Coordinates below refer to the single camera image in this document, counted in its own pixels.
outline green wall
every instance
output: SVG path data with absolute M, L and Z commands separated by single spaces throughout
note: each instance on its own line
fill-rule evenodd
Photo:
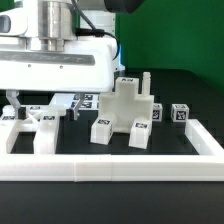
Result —
M 14 6 L 13 0 L 0 0 L 0 12 L 6 9 L 11 9 Z
M 125 66 L 190 70 L 224 93 L 223 0 L 146 0 L 118 19 Z

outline black surface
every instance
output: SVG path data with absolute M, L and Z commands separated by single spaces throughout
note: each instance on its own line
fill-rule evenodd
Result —
M 136 76 L 139 71 L 129 72 Z M 192 73 L 176 70 L 152 70 L 152 94 L 164 107 L 162 123 L 153 125 L 149 154 L 194 154 L 185 142 L 183 124 L 170 120 L 170 105 L 186 103 L 190 117 L 197 118 L 223 146 L 223 96 Z M 52 94 L 22 93 L 25 104 L 47 104 Z M 0 102 L 7 104 L 4 96 Z M 127 147 L 126 135 L 115 135 L 104 148 L 89 144 L 89 127 L 96 114 L 83 112 L 80 124 L 61 122 L 60 133 L 70 147 L 62 150 L 63 138 L 58 142 L 58 153 L 85 153 L 81 145 L 89 146 L 92 153 L 142 154 L 143 150 Z M 71 127 L 76 132 L 68 131 Z M 71 138 L 74 133 L 87 136 L 85 141 L 76 137 L 76 149 Z M 34 136 L 21 133 L 21 142 L 30 144 Z M 201 182 L 147 182 L 147 183 L 0 183 L 0 223 L 180 223 L 221 224 L 224 221 L 224 183 Z

